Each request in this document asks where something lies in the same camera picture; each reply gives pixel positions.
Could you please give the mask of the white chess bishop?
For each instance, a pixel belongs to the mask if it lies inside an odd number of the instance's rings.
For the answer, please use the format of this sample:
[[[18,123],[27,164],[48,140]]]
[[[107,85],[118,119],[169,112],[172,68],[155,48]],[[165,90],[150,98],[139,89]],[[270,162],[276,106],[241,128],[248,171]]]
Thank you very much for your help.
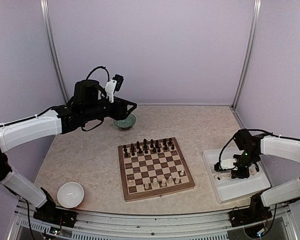
[[[172,184],[172,183],[173,183],[173,178],[172,178],[171,175],[168,177],[167,183],[168,183],[168,184]]]

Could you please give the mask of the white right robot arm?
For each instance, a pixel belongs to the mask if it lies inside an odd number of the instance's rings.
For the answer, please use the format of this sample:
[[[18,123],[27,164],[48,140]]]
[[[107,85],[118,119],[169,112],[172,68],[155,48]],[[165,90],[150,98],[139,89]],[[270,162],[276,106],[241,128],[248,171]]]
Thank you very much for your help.
[[[291,137],[274,135],[264,131],[252,135],[246,128],[238,130],[233,140],[242,153],[233,158],[230,164],[233,178],[245,179],[250,176],[249,167],[261,160],[261,155],[277,157],[300,164],[300,140]],[[254,194],[250,199],[250,207],[246,210],[246,218],[256,222],[266,209],[275,204],[300,200],[300,176],[281,185]]]

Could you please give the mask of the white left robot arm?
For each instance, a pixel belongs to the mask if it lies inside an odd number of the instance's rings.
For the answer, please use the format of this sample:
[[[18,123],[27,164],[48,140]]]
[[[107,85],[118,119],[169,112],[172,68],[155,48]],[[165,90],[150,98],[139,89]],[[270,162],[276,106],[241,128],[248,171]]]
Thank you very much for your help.
[[[14,195],[35,207],[47,221],[60,218],[60,211],[50,194],[37,187],[32,180],[9,164],[9,157],[18,150],[29,160],[38,154],[26,147],[33,147],[43,139],[65,135],[81,129],[88,132],[86,124],[105,118],[119,121],[126,119],[137,104],[115,96],[124,79],[115,75],[101,86],[97,80],[85,79],[74,86],[73,97],[63,105],[51,106],[39,114],[8,123],[0,123],[0,184]]]

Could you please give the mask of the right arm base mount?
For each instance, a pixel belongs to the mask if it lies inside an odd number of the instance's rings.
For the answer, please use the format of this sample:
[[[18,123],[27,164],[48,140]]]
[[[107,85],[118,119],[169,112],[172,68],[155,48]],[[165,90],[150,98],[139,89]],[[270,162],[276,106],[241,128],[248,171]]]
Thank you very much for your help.
[[[269,208],[252,211],[249,207],[243,209],[235,209],[228,213],[231,226],[239,227],[243,225],[249,225],[252,223],[265,221],[270,219],[273,215]]]

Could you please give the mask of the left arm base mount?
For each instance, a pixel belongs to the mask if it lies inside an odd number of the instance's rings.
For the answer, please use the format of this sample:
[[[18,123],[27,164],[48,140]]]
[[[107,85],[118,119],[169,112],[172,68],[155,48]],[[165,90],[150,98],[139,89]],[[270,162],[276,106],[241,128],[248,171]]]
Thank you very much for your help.
[[[59,208],[54,209],[52,212],[46,213],[36,209],[33,214],[33,218],[45,223],[50,223],[61,227],[74,228],[74,225],[77,220],[77,215],[78,214],[75,211],[64,210]]]

